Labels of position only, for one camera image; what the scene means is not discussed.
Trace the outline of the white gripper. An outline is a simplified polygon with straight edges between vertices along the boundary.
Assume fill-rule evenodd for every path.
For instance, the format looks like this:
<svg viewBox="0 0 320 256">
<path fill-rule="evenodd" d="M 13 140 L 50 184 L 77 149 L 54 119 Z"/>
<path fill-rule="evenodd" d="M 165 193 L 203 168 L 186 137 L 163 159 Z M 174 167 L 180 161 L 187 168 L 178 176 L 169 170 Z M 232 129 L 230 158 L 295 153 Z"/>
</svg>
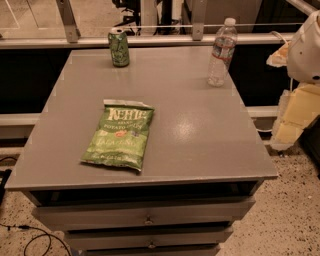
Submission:
<svg viewBox="0 0 320 256">
<path fill-rule="evenodd" d="M 320 10 L 313 12 L 293 36 L 266 64 L 285 67 L 288 76 L 300 83 L 293 91 L 284 90 L 278 116 L 272 128 L 272 144 L 294 144 L 320 115 Z"/>
</svg>

